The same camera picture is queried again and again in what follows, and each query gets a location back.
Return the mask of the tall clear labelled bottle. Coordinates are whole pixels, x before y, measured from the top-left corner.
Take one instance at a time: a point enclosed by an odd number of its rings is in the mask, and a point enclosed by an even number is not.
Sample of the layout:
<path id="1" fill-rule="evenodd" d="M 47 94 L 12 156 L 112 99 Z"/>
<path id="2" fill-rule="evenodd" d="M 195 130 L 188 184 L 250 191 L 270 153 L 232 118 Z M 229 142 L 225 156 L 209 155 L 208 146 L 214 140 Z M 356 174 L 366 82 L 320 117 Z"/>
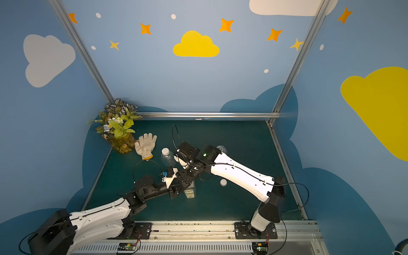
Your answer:
<path id="1" fill-rule="evenodd" d="M 194 199 L 195 193 L 196 193 L 196 186 L 195 186 L 195 182 L 192 181 L 190 185 L 184 190 L 184 194 L 187 199 Z"/>

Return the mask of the round clear plastic bottle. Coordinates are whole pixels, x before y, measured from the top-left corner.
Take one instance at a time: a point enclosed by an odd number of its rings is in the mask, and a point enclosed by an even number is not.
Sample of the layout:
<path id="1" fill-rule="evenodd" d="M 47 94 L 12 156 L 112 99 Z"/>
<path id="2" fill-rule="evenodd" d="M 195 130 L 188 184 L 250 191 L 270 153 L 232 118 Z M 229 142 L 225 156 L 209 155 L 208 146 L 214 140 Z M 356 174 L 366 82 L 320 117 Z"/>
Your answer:
<path id="1" fill-rule="evenodd" d="M 167 155 L 167 156 L 163 156 L 163 155 L 161 154 L 161 159 L 162 159 L 162 162 L 163 162 L 163 164 L 164 164 L 164 166 L 165 166 L 166 168 L 168 168 L 168 167 L 175 167 L 175 165 L 176 165 L 176 161 L 175 161 L 175 159 L 174 159 L 174 154 L 173 154 L 172 151 L 170 151 L 170 154 Z"/>

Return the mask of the square clear plastic bottle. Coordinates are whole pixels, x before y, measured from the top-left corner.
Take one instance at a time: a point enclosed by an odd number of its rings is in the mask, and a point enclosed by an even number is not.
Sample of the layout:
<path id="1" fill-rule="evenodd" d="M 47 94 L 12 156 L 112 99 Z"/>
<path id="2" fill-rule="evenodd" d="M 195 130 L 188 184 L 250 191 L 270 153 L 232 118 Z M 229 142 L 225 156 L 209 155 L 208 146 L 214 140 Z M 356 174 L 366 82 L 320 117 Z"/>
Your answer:
<path id="1" fill-rule="evenodd" d="M 220 150 L 223 154 L 227 154 L 227 149 L 224 146 L 219 145 L 216 148 Z"/>

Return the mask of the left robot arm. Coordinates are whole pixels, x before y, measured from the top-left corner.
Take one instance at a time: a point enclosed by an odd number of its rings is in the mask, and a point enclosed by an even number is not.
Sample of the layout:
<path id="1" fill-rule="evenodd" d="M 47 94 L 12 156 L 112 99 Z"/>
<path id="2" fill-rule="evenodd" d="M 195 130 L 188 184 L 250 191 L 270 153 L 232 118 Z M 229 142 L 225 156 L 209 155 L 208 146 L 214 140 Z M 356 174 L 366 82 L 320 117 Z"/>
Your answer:
<path id="1" fill-rule="evenodd" d="M 28 237 L 32 255 L 70 255 L 78 248 L 103 239 L 116 238 L 133 222 L 133 217 L 144 210 L 146 201 L 164 194 L 175 198 L 188 187 L 180 173 L 170 183 L 155 183 L 150 175 L 135 183 L 124 197 L 93 209 L 69 213 L 61 209 L 53 213 Z"/>

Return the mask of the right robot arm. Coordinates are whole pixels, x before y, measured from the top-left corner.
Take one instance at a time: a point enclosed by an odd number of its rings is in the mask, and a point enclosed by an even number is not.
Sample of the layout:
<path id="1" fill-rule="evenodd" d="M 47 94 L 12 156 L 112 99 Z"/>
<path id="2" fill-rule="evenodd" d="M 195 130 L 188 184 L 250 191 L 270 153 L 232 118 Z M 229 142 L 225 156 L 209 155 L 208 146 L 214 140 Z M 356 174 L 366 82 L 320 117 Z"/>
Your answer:
<path id="1" fill-rule="evenodd" d="M 253 171 L 211 145 L 200 150 L 184 141 L 176 150 L 174 158 L 184 168 L 181 179 L 187 183 L 208 172 L 229 180 L 254 195 L 260 205 L 250 221 L 250 230 L 264 232 L 269 224 L 281 221 L 286 197 L 285 178 Z"/>

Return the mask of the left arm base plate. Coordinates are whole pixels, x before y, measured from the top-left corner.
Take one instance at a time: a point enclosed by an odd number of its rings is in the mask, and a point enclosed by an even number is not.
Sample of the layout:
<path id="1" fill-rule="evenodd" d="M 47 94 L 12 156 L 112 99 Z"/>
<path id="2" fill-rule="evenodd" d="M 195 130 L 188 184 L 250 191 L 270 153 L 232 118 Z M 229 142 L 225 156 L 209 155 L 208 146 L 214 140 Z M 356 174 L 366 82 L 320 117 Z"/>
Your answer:
<path id="1" fill-rule="evenodd" d="M 152 233 L 152 223 L 147 222 L 131 222 L 129 224 L 124 225 L 123 231 L 119 234 L 119 236 L 110 238 L 111 240 L 149 240 L 150 235 Z"/>

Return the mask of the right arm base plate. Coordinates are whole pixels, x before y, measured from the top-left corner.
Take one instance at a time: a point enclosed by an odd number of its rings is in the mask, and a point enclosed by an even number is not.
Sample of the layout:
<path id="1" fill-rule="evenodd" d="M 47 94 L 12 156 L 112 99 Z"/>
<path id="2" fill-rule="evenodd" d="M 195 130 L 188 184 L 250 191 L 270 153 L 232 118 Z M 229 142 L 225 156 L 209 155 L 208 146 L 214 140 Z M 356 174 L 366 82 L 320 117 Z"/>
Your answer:
<path id="1" fill-rule="evenodd" d="M 243 239 L 277 239 L 277 230 L 274 223 L 269 223 L 264 231 L 252 227 L 249 222 L 240 221 L 234 223 L 235 238 Z"/>

